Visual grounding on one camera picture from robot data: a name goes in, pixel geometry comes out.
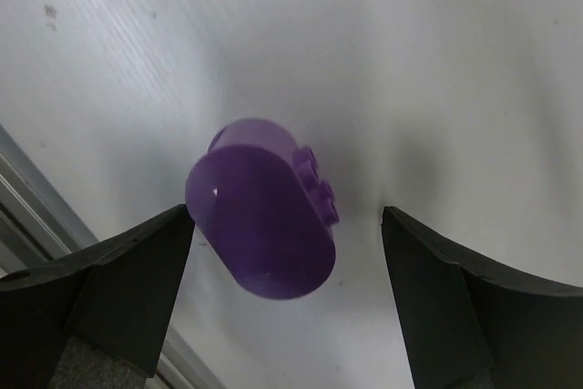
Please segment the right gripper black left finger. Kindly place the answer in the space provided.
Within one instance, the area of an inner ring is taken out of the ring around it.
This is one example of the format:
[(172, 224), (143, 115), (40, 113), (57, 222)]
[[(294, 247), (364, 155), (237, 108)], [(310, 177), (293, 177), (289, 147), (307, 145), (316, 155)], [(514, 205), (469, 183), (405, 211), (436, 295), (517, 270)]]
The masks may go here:
[(143, 387), (157, 371), (193, 231), (178, 205), (3, 277), (2, 387)]

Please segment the purple rounded lego brick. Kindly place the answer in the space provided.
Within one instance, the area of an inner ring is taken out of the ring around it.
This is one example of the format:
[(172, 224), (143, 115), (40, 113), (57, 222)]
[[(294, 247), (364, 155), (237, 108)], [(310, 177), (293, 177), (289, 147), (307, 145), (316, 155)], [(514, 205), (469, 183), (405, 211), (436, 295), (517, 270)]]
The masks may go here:
[(247, 292), (296, 299), (332, 273), (332, 226), (340, 220), (332, 186), (312, 149), (275, 122), (244, 118), (222, 128), (189, 172), (185, 201)]

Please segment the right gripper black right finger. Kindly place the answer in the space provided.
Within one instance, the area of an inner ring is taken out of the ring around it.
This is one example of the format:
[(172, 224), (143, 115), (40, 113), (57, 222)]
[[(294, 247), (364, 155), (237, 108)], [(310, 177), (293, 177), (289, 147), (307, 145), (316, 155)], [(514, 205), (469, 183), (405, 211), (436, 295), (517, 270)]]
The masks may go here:
[(382, 239), (417, 388), (582, 385), (582, 290), (506, 266), (396, 207)]

